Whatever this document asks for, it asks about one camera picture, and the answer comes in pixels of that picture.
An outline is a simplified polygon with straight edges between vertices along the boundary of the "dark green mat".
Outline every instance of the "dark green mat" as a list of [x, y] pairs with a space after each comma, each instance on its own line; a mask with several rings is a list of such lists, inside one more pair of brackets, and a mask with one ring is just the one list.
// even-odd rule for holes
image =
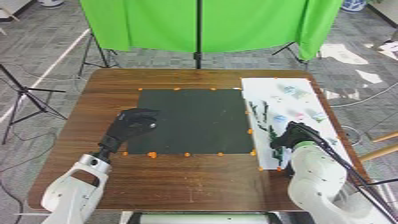
[[138, 108], [159, 110], [156, 130], [127, 142], [127, 153], [248, 153], [252, 137], [239, 90], [143, 90]]

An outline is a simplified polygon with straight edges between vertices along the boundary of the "metal pole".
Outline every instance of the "metal pole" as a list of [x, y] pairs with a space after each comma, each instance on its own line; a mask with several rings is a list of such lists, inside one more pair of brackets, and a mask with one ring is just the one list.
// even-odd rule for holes
[[195, 1], [195, 69], [202, 68], [202, 0]]

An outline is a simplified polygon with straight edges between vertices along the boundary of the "cable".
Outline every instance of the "cable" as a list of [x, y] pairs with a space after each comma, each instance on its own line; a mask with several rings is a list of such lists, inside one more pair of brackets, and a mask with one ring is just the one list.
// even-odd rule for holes
[[[1, 187], [1, 190], [3, 190], [3, 193], [7, 194], [7, 196], [10, 197], [10, 199], [16, 201], [16, 204], [17, 204], [17, 207], [19, 207], [19, 214], [23, 213], [23, 202], [21, 200], [17, 199], [17, 197], [10, 194], [5, 186], [3, 186], [3, 181], [1, 181], [1, 178], [0, 178], [0, 187]], [[17, 224], [21, 221], [21, 215], [17, 215], [16, 217], [16, 221], [14, 221], [14, 224]]]
[[387, 184], [387, 183], [396, 182], [396, 181], [398, 181], [398, 178], [383, 180], [383, 181], [378, 181], [374, 183], [367, 183], [367, 185], [380, 185], [380, 184]]
[[12, 85], [8, 84], [8, 82], [5, 81], [5, 79], [0, 78], [0, 80], [1, 80], [1, 82], [7, 84], [8, 88], [10, 88], [14, 91], [17, 91], [16, 88], [14, 88], [14, 86], [12, 86]]
[[364, 100], [353, 102], [353, 103], [348, 103], [348, 104], [341, 104], [341, 105], [330, 105], [332, 108], [339, 108], [339, 107], [348, 107], [348, 106], [353, 106], [360, 103], [364, 103], [367, 100], [371, 100], [376, 96], [380, 96], [392, 88], [394, 86], [398, 85], [398, 82], [392, 84], [392, 86], [389, 86], [389, 88], [380, 92], [376, 93], [371, 97], [367, 97]]
[[53, 145], [55, 145], [56, 135], [55, 135], [53, 132], [48, 132], [48, 134], [44, 134], [44, 135], [51, 135], [51, 136], [53, 136], [53, 143], [51, 143], [48, 149], [46, 149], [46, 150], [39, 153], [39, 155], [35, 155], [30, 159], [26, 159], [23, 162], [16, 163], [12, 166], [8, 166], [7, 168], [3, 168], [3, 169], [0, 170], [0, 173], [3, 173], [7, 170], [14, 169], [14, 168], [16, 168], [17, 166], [21, 166], [24, 163], [28, 163], [32, 160], [35, 160], [35, 159], [48, 153], [48, 151], [51, 150]]
[[[23, 68], [23, 66], [21, 65], [17, 65], [17, 64], [8, 64], [8, 63], [1, 63], [3, 65], [10, 65], [10, 66], [16, 66], [19, 69], [21, 69], [21, 71], [23, 71], [23, 73], [28, 75], [28, 76], [32, 76], [32, 77], [35, 77], [37, 79], [40, 79], [42, 77], [40, 76], [37, 76], [37, 75], [33, 75], [28, 71], [26, 71], [26, 69]], [[51, 81], [72, 81], [72, 80], [83, 80], [83, 81], [87, 81], [83, 78], [72, 78], [72, 79], [55, 79], [55, 78], [44, 78], [44, 80], [51, 80]]]
[[353, 127], [350, 127], [346, 125], [341, 125], [341, 128], [350, 129], [355, 132], [357, 136], [358, 136], [358, 140], [351, 143], [351, 146], [355, 146], [362, 142], [362, 135], [358, 134], [358, 131], [357, 131], [357, 129]]

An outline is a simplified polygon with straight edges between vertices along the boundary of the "gray tiled floor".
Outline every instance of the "gray tiled floor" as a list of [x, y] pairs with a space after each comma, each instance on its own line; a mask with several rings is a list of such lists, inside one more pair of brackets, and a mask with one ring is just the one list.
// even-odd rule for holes
[[[0, 62], [23, 65], [24, 70], [35, 76], [40, 76], [69, 44], [87, 29], [78, 1], [67, 1], [65, 5], [53, 10], [42, 9], [35, 4], [21, 15], [21, 22], [1, 23], [1, 28], [8, 36], [0, 35]], [[398, 81], [396, 56], [389, 57], [369, 49], [373, 43], [382, 42], [389, 38], [392, 31], [394, 29], [369, 11], [358, 14], [339, 13], [321, 48], [323, 59], [312, 60], [309, 66], [309, 72], [319, 83], [330, 105], [351, 103], [366, 99]], [[277, 56], [270, 56], [273, 50], [263, 49], [239, 53], [206, 54], [204, 68], [302, 69], [286, 51]], [[85, 81], [69, 80], [76, 75], [81, 52], [83, 42], [79, 42], [48, 75], [51, 79], [44, 79], [39, 83], [39, 87], [67, 91], [65, 94], [55, 94], [51, 98], [51, 105], [65, 115], [71, 112], [79, 90], [85, 85]], [[90, 59], [92, 61], [99, 60], [94, 50]], [[133, 49], [127, 53], [120, 52], [117, 61], [122, 67], [131, 68], [193, 68], [191, 54], [149, 49]], [[17, 66], [7, 65], [7, 68], [24, 85], [32, 85], [37, 78], [23, 73]], [[92, 70], [94, 68], [85, 69], [85, 79]], [[8, 110], [12, 100], [14, 92], [0, 82], [0, 116], [3, 116]], [[387, 141], [385, 143], [374, 144], [369, 141], [369, 137], [373, 138], [396, 130], [396, 104], [398, 88], [366, 103], [350, 107], [334, 108], [341, 124], [351, 126], [362, 134], [362, 141], [355, 146], [358, 154], [364, 154], [385, 144], [392, 143], [392, 141]], [[21, 114], [30, 111], [32, 105], [26, 104]], [[7, 119], [0, 123], [0, 135], [3, 133], [5, 122]], [[30, 138], [46, 132], [58, 133], [62, 126], [64, 121], [40, 115], [16, 126], [16, 133], [19, 133], [23, 138]], [[0, 169], [7, 168], [44, 152], [51, 146], [51, 141], [51, 136], [44, 136], [32, 141], [19, 141], [12, 137], [7, 145], [0, 149]], [[385, 179], [396, 176], [396, 158], [398, 154], [392, 153], [371, 162], [366, 162], [367, 173], [374, 179]], [[21, 200], [26, 199], [26, 192], [44, 159], [46, 156], [1, 173], [5, 187]], [[396, 195], [398, 186], [390, 187]], [[1, 223], [8, 224], [14, 220], [12, 213], [17, 211], [17, 206], [1, 191], [0, 211]], [[37, 223], [39, 220], [40, 218], [37, 217], [24, 217], [21, 223]], [[90, 222], [115, 223], [115, 220], [115, 215], [99, 213], [92, 216]]]

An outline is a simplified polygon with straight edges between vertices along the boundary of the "wooden table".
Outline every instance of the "wooden table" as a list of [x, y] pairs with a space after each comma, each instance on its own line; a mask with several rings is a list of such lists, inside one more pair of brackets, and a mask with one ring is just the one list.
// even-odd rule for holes
[[[143, 89], [231, 89], [239, 78], [307, 78], [342, 140], [358, 173], [366, 176], [335, 116], [312, 76], [303, 71], [99, 69], [90, 77], [55, 148], [28, 194], [28, 205], [40, 209], [46, 187], [97, 142], [122, 109], [135, 107]], [[257, 170], [248, 154], [111, 156], [111, 173], [97, 209], [143, 211], [298, 210], [287, 198], [289, 179], [282, 172]]]

